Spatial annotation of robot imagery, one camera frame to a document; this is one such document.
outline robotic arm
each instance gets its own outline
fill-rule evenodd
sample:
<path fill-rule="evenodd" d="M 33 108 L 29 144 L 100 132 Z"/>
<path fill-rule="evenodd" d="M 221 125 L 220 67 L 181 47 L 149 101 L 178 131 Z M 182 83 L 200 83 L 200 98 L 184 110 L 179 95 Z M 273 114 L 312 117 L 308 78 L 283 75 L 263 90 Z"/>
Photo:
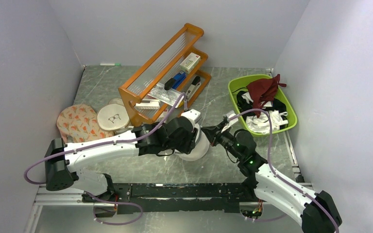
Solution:
<path fill-rule="evenodd" d="M 61 139 L 54 139 L 45 157 L 52 154 L 72 150 L 45 162 L 46 189 L 58 191 L 68 187 L 87 191 L 102 200 L 113 200 L 118 192 L 117 186 L 107 174 L 97 174 L 85 170 L 89 164 L 119 157 L 135 157 L 145 154 L 156 154 L 165 150 L 176 151 L 178 154 L 204 155 L 209 145 L 221 145 L 238 161 L 242 174 L 247 177 L 240 185 L 248 200 L 261 199 L 271 203 L 286 213 L 299 225 L 305 233 L 332 233 L 335 228 L 329 218 L 306 195 L 318 201 L 333 217 L 339 226 L 342 220 L 331 196 L 322 191 L 302 187 L 270 166 L 256 151 L 256 143 L 246 130 L 238 130 L 234 135 L 229 129 L 223 130 L 228 124 L 227 118 L 217 126 L 201 127 L 197 124 L 200 113 L 190 110 L 162 125 L 156 132 L 135 142 L 120 142 L 110 144 L 110 141 L 131 141 L 146 135 L 156 124 L 143 124 L 132 131 L 91 142 L 64 144 Z M 79 151 L 82 147 L 94 148 Z M 277 178 L 283 177 L 286 182 Z M 292 186 L 303 190 L 298 193 Z"/>

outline gray marble surface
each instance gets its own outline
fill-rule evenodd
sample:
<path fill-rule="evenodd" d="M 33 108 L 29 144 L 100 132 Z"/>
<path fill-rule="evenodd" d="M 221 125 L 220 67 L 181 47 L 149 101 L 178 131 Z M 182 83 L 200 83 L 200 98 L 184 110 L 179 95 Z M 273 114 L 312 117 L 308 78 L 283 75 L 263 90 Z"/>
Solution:
<path fill-rule="evenodd" d="M 110 99 L 119 97 L 118 88 L 138 69 L 131 66 L 87 66 L 74 104 L 88 104 L 99 111 Z M 191 107 L 202 113 L 203 126 L 220 123 L 222 115 L 233 109 L 227 87 L 230 80 L 265 72 L 255 68 L 204 67 L 203 70 L 210 73 L 212 79 Z M 237 123 L 231 132 L 240 128 L 241 125 Z M 268 138 L 254 139 L 257 143 L 256 151 L 266 157 Z M 290 156 L 282 133 L 273 135 L 271 154 L 273 165 L 293 178 Z M 177 155 L 144 155 L 109 160 L 91 165 L 88 169 L 107 173 L 116 183 L 226 183 L 242 182 L 245 179 L 237 165 L 229 161 L 221 146 L 210 148 L 202 159 L 194 162 L 184 161 Z"/>

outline white box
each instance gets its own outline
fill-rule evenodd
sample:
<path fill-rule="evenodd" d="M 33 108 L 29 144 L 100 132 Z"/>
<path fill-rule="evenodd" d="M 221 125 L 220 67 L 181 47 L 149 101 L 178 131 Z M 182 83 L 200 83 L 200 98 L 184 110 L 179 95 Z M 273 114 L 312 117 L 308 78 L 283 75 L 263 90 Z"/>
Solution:
<path fill-rule="evenodd" d="M 186 73 L 190 73 L 195 68 L 198 62 L 201 60 L 201 56 L 194 54 L 193 52 L 186 57 L 185 60 L 179 65 L 181 70 Z"/>

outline green laundry basket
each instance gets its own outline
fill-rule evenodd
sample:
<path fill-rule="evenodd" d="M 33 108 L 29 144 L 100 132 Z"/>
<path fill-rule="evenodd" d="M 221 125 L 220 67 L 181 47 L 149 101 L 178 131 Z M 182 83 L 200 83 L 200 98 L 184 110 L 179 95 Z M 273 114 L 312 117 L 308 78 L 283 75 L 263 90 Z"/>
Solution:
<path fill-rule="evenodd" d="M 236 78 L 234 80 L 231 80 L 228 84 L 228 91 L 229 91 L 229 97 L 231 97 L 231 101 L 234 104 L 234 110 L 236 113 L 240 113 L 237 105 L 237 96 L 236 94 L 239 91 L 236 91 L 240 88 L 246 87 L 248 84 L 252 83 L 255 80 L 258 79 L 270 79 L 271 77 L 265 74 L 255 74 L 255 75 L 247 75 L 240 78 Z M 293 128 L 297 124 L 297 115 L 294 112 L 294 109 L 292 108 L 291 104 L 289 103 L 287 97 L 285 97 L 284 93 L 282 92 L 281 88 L 278 87 L 277 94 L 275 95 L 275 98 L 279 99 L 282 103 L 284 103 L 287 106 L 287 112 L 288 112 L 288 126 L 285 129 L 274 131 L 272 133 L 280 133 L 285 130 L 289 130 Z M 266 134 L 262 133 L 255 133 L 248 129 L 247 124 L 245 123 L 245 120 L 242 116 L 239 117 L 239 120 L 243 127 L 248 130 L 253 136 L 266 136 Z"/>

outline orange patterned cushion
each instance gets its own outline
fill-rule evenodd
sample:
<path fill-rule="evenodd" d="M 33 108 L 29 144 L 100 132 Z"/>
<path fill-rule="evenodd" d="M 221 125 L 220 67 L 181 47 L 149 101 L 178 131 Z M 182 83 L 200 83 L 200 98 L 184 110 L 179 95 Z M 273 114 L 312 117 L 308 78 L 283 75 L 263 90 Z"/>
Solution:
<path fill-rule="evenodd" d="M 59 114 L 56 126 L 64 142 L 71 136 L 74 142 L 88 142 L 113 136 L 99 128 L 95 111 L 86 104 L 73 105 Z"/>

